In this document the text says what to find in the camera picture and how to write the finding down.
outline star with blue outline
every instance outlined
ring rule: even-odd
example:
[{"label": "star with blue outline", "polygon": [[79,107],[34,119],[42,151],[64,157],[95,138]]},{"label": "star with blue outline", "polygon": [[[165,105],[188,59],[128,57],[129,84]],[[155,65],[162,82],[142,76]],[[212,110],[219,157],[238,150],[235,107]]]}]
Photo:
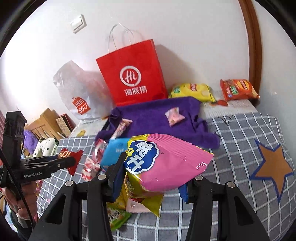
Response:
[{"label": "star with blue outline", "polygon": [[283,147],[279,144],[276,148],[268,148],[256,141],[263,162],[250,176],[253,180],[272,180],[277,194],[278,203],[286,184],[286,177],[293,175],[293,169],[285,159]]}]

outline wall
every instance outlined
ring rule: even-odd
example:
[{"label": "wall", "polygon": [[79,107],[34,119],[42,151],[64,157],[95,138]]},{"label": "wall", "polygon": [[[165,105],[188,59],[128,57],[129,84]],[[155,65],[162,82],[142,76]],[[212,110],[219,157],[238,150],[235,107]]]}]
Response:
[{"label": "wall", "polygon": [[[87,26],[74,34],[69,23],[79,14]],[[0,93],[7,110],[18,107],[28,122],[48,107],[68,112],[53,85],[54,74],[69,60],[99,73],[95,59],[107,53],[109,31],[118,22],[132,30],[136,41],[154,39],[168,88],[183,82],[219,88],[221,78],[248,78],[247,34],[238,0],[47,0],[0,58]],[[114,32],[120,47],[128,43],[123,33]]]},{"label": "wall", "polygon": [[257,109],[279,119],[286,145],[296,160],[296,47],[272,15],[255,1],[254,6],[263,45],[261,99]]}]

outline human hand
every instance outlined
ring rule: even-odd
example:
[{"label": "human hand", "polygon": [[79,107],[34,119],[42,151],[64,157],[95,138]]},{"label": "human hand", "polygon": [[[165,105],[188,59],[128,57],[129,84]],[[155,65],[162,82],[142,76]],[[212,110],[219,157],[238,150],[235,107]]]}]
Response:
[{"label": "human hand", "polygon": [[[22,192],[25,196],[32,217],[34,217],[37,213],[37,196],[35,194],[36,186],[36,182],[30,182],[29,184],[22,187]],[[16,211],[14,209],[14,206],[17,206],[19,208],[17,214],[20,218],[29,219],[29,214],[22,200],[17,201],[14,194],[8,188],[2,188],[2,193],[8,205],[15,213]]]}]

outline red chip bag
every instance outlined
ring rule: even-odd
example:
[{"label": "red chip bag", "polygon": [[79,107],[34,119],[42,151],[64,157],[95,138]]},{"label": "red chip bag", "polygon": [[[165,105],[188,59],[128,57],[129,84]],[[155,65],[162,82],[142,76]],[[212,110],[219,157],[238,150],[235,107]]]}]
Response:
[{"label": "red chip bag", "polygon": [[220,87],[226,101],[260,98],[247,80],[220,80]]},{"label": "red chip bag", "polygon": [[83,154],[83,150],[79,150],[78,152],[74,152],[74,151],[68,151],[67,148],[63,148],[59,155],[58,155],[58,158],[64,158],[64,157],[69,157],[69,156],[72,156],[75,158],[75,165],[72,166],[72,167],[69,167],[67,168],[68,172],[70,175],[74,176],[75,174],[75,171],[76,171],[76,168],[78,166],[78,163],[82,157],[82,154]]}]

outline blue snack package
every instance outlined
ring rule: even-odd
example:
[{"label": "blue snack package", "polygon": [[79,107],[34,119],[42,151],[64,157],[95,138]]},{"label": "blue snack package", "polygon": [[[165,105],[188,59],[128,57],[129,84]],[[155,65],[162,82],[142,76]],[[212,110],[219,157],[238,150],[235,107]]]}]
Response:
[{"label": "blue snack package", "polygon": [[129,139],[130,138],[110,139],[109,144],[104,151],[100,166],[106,170],[108,166],[115,164],[120,154],[127,150]]}]

